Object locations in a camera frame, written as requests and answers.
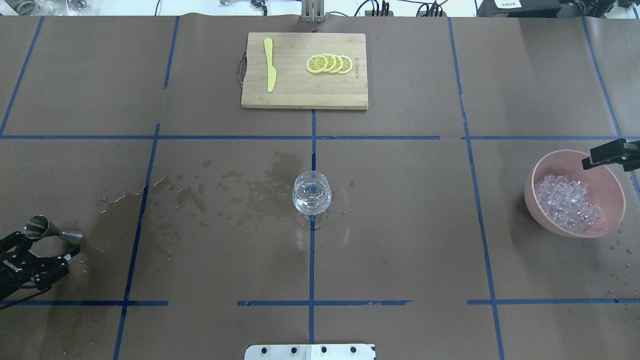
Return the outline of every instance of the blue tape line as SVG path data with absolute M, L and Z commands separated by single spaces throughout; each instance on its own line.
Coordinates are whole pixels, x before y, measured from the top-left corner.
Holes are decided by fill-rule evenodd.
M 640 186 L 638 186 L 638 180 L 636 178 L 636 173 L 631 171 L 631 182 L 634 184 L 634 190 L 636 191 L 636 196 L 638 200 L 640 200 Z
M 462 112 L 462 118 L 464 120 L 465 137 L 467 143 L 467 152 L 469 156 L 469 165 L 471 167 L 471 178 L 474 184 L 474 194 L 476 196 L 476 208 L 478 213 L 478 221 L 480 223 L 480 233 L 482 235 L 482 243 L 484 248 L 484 264 L 486 267 L 486 277 L 489 283 L 489 294 L 492 300 L 495 300 L 495 289 L 493 287 L 493 274 L 491 270 L 491 259 L 489 258 L 489 246 L 486 242 L 486 231 L 484 230 L 484 218 L 482 214 L 482 205 L 480 203 L 480 192 L 478 190 L 478 183 L 476 177 L 476 165 L 474 163 L 473 149 L 471 148 L 471 139 L 469 133 L 469 126 L 467 122 L 467 111 L 465 110 L 464 102 L 462 101 L 462 82 L 460 81 L 460 67 L 458 66 L 458 54 L 456 52 L 456 42 L 453 35 L 453 23 L 451 18 L 448 17 L 449 22 L 449 37 L 451 38 L 451 51 L 453 54 L 453 64 L 456 69 L 456 82 L 458 84 L 458 97 L 460 98 L 460 111 Z M 504 360 L 504 348 L 502 346 L 502 333 L 500 331 L 500 319 L 498 317 L 498 307 L 496 304 L 492 304 L 493 310 L 493 324 L 495 327 L 495 338 L 498 344 L 498 355 L 500 360 Z
M 169 306 L 168 301 L 127 301 L 127 306 Z
M 161 135 L 161 140 L 310 140 L 311 136 L 269 135 Z
M 314 302 L 316 301 L 316 216 L 311 215 L 309 231 L 309 343 L 315 342 Z
M 11 94 L 9 105 L 6 107 L 6 112 L 4 113 L 2 124 L 0 125 L 0 135 L 4 133 L 4 127 L 6 126 L 7 120 L 9 120 L 9 114 L 11 113 L 13 102 L 15 101 L 16 95 L 18 95 L 18 89 L 20 88 L 22 77 L 24 76 L 24 72 L 27 70 L 27 64 L 29 63 L 31 53 L 33 53 L 33 48 L 36 45 L 36 40 L 38 40 L 38 35 L 40 34 L 40 29 L 42 29 L 43 21 L 44 21 L 44 16 L 41 16 L 40 20 L 38 21 L 38 27 L 36 28 L 36 32 L 33 34 L 33 39 L 31 39 L 31 45 L 29 46 L 29 51 L 27 52 L 27 56 L 24 59 L 24 63 L 22 64 L 22 69 L 20 69 L 20 75 L 18 75 L 18 81 L 15 82 L 15 87 L 13 88 L 13 93 Z
M 411 300 L 314 300 L 314 306 L 405 306 Z M 239 301 L 238 306 L 309 306 L 307 300 L 252 300 Z
M 124 334 L 124 323 L 127 319 L 127 306 L 122 307 L 120 313 L 120 325 L 118 326 L 118 337 L 116 338 L 116 346 L 113 349 L 113 360 L 118 360 L 120 356 L 120 345 L 122 344 L 122 334 Z
M 158 136 L 160 134 L 160 124 L 156 125 L 156 133 L 154 134 L 154 143 L 151 146 L 151 155 L 149 156 L 149 166 L 147 167 L 147 177 L 145 179 L 145 187 L 142 191 L 142 201 L 140 202 L 140 212 L 138 214 L 138 226 L 136 228 L 136 237 L 133 241 L 133 249 L 131 250 L 131 261 L 129 263 L 129 275 L 127 276 L 127 286 L 124 290 L 125 304 L 122 306 L 122 312 L 120 315 L 120 326 L 118 328 L 118 337 L 116 339 L 116 346 L 113 351 L 113 360 L 117 360 L 120 354 L 120 344 L 122 342 L 122 334 L 124 333 L 124 324 L 127 319 L 127 303 L 129 301 L 129 294 L 131 292 L 131 283 L 133 281 L 133 272 L 136 268 L 136 256 L 138 255 L 138 245 L 140 244 L 140 234 L 142 233 L 142 220 L 145 215 L 145 209 L 147 207 L 147 197 L 149 194 L 149 183 L 151 182 L 151 172 L 154 168 L 154 159 L 156 157 L 156 147 L 158 144 Z
M 308 300 L 253 300 L 239 301 L 238 306 L 309 306 Z
M 152 135 L 2 135 L 14 140 L 151 140 Z
M 582 17 L 582 27 L 584 28 L 584 36 L 587 38 L 587 45 L 589 47 L 589 54 L 591 55 L 591 61 L 593 61 L 593 67 L 596 70 L 596 75 L 598 76 L 598 82 L 600 82 L 600 88 L 602 89 L 602 93 L 604 94 L 604 99 L 607 102 L 607 108 L 609 109 L 609 115 L 611 115 L 611 120 L 613 120 L 613 126 L 616 129 L 616 134 L 620 137 L 620 127 L 618 126 L 618 120 L 616 119 L 616 114 L 613 112 L 613 107 L 611 106 L 611 100 L 609 100 L 609 93 L 607 93 L 607 87 L 604 85 L 604 81 L 602 80 L 602 75 L 600 73 L 600 67 L 598 66 L 598 61 L 596 60 L 596 55 L 593 52 L 593 46 L 591 45 L 591 36 L 589 35 L 589 29 L 587 28 L 587 20 L 583 16 Z
M 467 300 L 467 305 L 640 304 L 638 298 Z
M 371 135 L 344 135 L 344 136 L 317 136 L 318 140 L 440 140 L 439 136 L 371 136 Z
M 311 171 L 316 171 L 316 111 L 311 110 Z
M 12 301 L 0 301 L 0 305 L 11 304 Z M 30 300 L 16 306 L 122 306 L 124 301 L 101 300 Z
M 411 300 L 316 300 L 317 306 L 405 306 Z
M 471 140 L 604 140 L 611 141 L 618 136 L 469 136 Z
M 160 124 L 156 125 L 156 133 L 154 135 L 154 143 L 151 146 L 151 156 L 149 157 L 149 166 L 147 168 L 147 177 L 145 179 L 145 187 L 142 191 L 142 201 L 140 202 L 140 214 L 138 215 L 138 226 L 136 228 L 136 237 L 133 242 L 133 250 L 131 251 L 131 262 L 129 263 L 129 275 L 127 276 L 127 287 L 124 291 L 124 300 L 129 300 L 129 293 L 131 292 L 131 283 L 133 280 L 133 271 L 136 267 L 136 256 L 138 255 L 138 245 L 140 244 L 140 234 L 142 232 L 142 219 L 145 215 L 145 209 L 147 208 L 147 196 L 149 193 L 149 185 L 151 182 L 151 172 L 154 168 L 154 160 L 156 157 L 156 147 L 158 144 L 158 135 L 160 133 Z
M 0 306 L 13 301 L 0 301 Z M 29 300 L 16 306 L 169 306 L 168 301 L 117 301 L 117 300 Z
M 171 40 L 171 50 L 169 51 L 169 61 L 166 63 L 166 77 L 164 78 L 164 87 L 169 85 L 169 75 L 171 74 L 171 63 L 173 62 L 173 50 L 175 49 L 175 38 L 178 37 L 178 24 L 180 24 L 180 17 L 175 17 L 175 25 L 173 25 L 173 39 Z

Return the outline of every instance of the black clamp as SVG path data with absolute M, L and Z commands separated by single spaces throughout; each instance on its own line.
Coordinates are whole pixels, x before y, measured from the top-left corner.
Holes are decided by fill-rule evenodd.
M 620 164 L 626 172 L 640 168 L 640 141 L 617 139 L 594 147 L 590 153 L 590 157 L 582 159 L 584 170 L 607 164 Z
M 48 291 L 54 282 L 69 273 L 68 261 L 80 253 L 80 246 L 75 245 L 59 256 L 40 258 L 29 251 L 38 240 L 41 239 L 28 238 L 19 231 L 0 240 L 0 300 L 6 299 L 19 289 L 41 290 L 35 295 Z M 25 285 L 27 282 L 32 282 L 34 285 Z M 0 309 L 16 305 L 31 297 Z

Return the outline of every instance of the black device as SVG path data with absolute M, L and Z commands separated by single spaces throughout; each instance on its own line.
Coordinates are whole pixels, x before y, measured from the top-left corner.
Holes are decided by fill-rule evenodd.
M 509 6 L 512 0 L 498 0 Z M 519 8 L 501 9 L 496 0 L 483 0 L 478 8 L 479 17 L 557 17 L 561 9 L 560 0 L 520 0 Z
M 620 164 L 626 172 L 640 168 L 640 141 L 627 142 L 624 138 L 616 139 L 594 147 L 589 152 L 591 156 L 582 159 L 584 170 L 607 164 Z
M 0 240 L 0 300 L 20 289 L 38 289 L 40 292 L 0 307 L 0 310 L 41 295 L 51 289 L 54 282 L 69 273 L 68 261 L 80 253 L 75 245 L 59 256 L 40 258 L 30 251 L 38 239 L 15 233 Z

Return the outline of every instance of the white metal plate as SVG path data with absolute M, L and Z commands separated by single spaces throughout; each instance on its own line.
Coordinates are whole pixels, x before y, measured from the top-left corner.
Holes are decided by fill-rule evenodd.
M 252 345 L 244 352 L 244 360 L 375 360 L 375 348 L 371 344 Z

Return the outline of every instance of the label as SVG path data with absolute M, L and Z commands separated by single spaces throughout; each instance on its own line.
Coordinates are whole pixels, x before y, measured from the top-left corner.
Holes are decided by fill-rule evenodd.
M 498 9 L 515 9 L 521 8 L 520 0 L 494 0 Z

